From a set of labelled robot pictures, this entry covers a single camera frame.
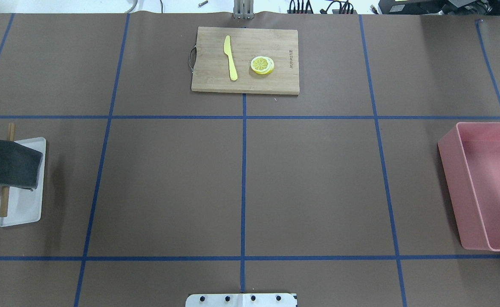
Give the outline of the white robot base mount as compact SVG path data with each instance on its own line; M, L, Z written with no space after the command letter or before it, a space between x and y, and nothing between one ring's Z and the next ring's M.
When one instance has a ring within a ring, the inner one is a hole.
M186 307L297 307L297 296L292 293L219 293L193 294L185 301Z

